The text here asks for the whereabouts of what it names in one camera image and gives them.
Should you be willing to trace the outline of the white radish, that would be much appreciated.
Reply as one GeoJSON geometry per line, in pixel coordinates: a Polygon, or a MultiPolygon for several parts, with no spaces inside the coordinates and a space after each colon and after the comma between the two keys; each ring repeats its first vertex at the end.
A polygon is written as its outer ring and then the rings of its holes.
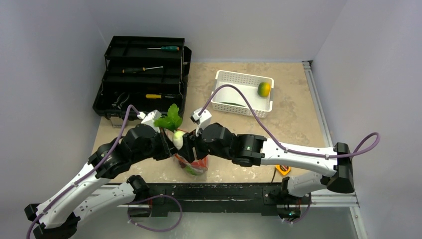
{"type": "Polygon", "coordinates": [[[182,122],[183,119],[179,116],[179,107],[176,104],[169,106],[166,116],[161,116],[154,121],[156,127],[161,127],[173,133],[170,139],[178,150],[183,147],[183,135],[185,134],[182,130],[179,130],[182,122]]]}

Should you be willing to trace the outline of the clear orange zip bag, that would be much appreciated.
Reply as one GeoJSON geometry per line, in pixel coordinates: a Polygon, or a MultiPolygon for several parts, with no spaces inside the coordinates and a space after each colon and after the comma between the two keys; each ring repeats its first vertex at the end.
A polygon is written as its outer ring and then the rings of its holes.
{"type": "Polygon", "coordinates": [[[180,166],[188,174],[200,176],[208,171],[209,159],[205,153],[200,152],[197,148],[196,139],[194,132],[177,130],[173,135],[173,144],[178,150],[175,157],[178,159],[180,166]]]}

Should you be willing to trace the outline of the green cucumber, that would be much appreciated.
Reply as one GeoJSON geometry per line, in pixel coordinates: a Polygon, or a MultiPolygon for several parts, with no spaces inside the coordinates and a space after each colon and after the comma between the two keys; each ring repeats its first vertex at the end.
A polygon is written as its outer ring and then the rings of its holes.
{"type": "Polygon", "coordinates": [[[226,104],[226,105],[231,105],[231,106],[236,106],[236,107],[246,107],[245,105],[231,103],[231,102],[220,102],[220,104],[226,104]]]}

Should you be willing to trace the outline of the green yellow mango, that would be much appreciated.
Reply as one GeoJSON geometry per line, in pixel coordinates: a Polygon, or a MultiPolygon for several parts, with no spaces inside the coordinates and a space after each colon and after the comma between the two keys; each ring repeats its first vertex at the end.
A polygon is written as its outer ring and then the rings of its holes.
{"type": "Polygon", "coordinates": [[[261,82],[258,85],[257,94],[262,98],[266,98],[270,95],[271,89],[271,84],[269,84],[268,82],[261,82]]]}

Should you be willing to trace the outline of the pink peach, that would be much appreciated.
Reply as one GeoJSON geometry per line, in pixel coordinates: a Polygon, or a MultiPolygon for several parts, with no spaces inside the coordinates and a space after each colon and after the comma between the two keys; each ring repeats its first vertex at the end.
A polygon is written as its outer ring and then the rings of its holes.
{"type": "Polygon", "coordinates": [[[194,168],[197,168],[197,169],[200,169],[200,170],[207,170],[208,166],[209,166],[208,157],[205,157],[203,159],[197,159],[194,162],[192,162],[191,165],[194,168]]]}

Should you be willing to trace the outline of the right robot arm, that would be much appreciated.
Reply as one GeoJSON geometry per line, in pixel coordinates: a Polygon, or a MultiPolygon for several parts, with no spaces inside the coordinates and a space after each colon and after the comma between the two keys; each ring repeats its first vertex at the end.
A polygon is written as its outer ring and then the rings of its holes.
{"type": "Polygon", "coordinates": [[[326,148],[294,144],[281,147],[261,135],[232,133],[218,123],[184,134],[179,150],[189,162],[195,157],[213,155],[242,167],[285,165],[307,170],[306,174],[283,180],[279,195],[287,203],[320,189],[353,193],[353,169],[348,153],[348,145],[344,143],[326,148]]]}

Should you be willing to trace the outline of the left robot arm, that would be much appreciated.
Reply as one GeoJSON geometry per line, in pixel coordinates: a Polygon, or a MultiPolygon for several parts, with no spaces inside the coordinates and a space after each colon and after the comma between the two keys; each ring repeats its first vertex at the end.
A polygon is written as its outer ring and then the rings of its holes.
{"type": "Polygon", "coordinates": [[[141,123],[104,144],[89,157],[80,172],[59,192],[41,204],[29,204],[25,214],[31,221],[26,238],[69,239],[79,223],[96,213],[122,204],[141,204],[160,198],[139,175],[105,194],[89,198],[95,190],[144,159],[167,159],[183,146],[184,132],[168,135],[162,128],[141,123]]]}

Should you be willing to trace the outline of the black pliers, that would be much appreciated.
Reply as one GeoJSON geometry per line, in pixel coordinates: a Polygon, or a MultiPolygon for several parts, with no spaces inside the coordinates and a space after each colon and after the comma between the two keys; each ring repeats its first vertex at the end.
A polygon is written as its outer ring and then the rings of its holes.
{"type": "Polygon", "coordinates": [[[112,110],[121,110],[123,108],[123,105],[128,101],[130,98],[130,94],[123,92],[121,93],[116,100],[111,104],[112,110]]]}

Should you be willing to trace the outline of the black open toolbox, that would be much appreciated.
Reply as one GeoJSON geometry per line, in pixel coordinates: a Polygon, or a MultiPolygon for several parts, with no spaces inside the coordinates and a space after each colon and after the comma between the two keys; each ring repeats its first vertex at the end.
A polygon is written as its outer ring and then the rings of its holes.
{"type": "Polygon", "coordinates": [[[113,36],[104,54],[106,68],[93,103],[93,110],[101,117],[123,119],[126,109],[133,105],[138,111],[158,110],[166,114],[170,105],[185,111],[192,51],[181,37],[113,36]],[[149,50],[150,47],[178,46],[178,52],[149,50]],[[136,74],[123,74],[124,68],[156,67],[136,74]],[[111,104],[123,92],[130,98],[121,110],[111,104]],[[147,99],[146,94],[176,94],[178,99],[147,99]]]}

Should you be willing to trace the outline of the black yellow screwdriver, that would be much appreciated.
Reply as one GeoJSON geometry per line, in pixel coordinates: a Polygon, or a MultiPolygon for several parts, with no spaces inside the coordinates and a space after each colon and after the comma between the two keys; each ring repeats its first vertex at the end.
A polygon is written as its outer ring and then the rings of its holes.
{"type": "Polygon", "coordinates": [[[164,66],[156,66],[156,67],[140,67],[140,68],[124,68],[122,69],[123,74],[136,74],[139,72],[145,72],[148,70],[155,70],[155,69],[162,69],[164,66]]]}

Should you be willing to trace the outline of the yellow tape measure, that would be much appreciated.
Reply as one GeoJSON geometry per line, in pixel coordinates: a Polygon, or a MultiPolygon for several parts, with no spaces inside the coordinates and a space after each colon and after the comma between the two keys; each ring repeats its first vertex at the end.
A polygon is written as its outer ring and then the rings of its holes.
{"type": "Polygon", "coordinates": [[[291,172],[291,168],[289,166],[284,165],[276,165],[275,169],[278,173],[280,173],[283,177],[288,175],[291,172]]]}

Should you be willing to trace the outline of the yellow handled screwdriver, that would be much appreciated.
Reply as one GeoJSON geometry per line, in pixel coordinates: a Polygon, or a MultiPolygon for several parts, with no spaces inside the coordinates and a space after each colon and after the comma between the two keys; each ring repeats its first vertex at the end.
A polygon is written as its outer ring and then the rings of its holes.
{"type": "Polygon", "coordinates": [[[169,99],[178,99],[181,98],[181,95],[176,95],[176,94],[146,94],[145,97],[147,99],[164,99],[164,98],[169,98],[169,99]]]}

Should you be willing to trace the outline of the green handled screwdriver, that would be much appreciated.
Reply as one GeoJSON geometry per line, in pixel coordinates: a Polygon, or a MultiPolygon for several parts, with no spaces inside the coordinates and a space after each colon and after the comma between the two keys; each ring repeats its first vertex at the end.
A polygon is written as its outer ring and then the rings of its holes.
{"type": "Polygon", "coordinates": [[[162,46],[162,47],[150,47],[149,50],[161,50],[166,52],[178,52],[180,48],[178,46],[162,46]]]}

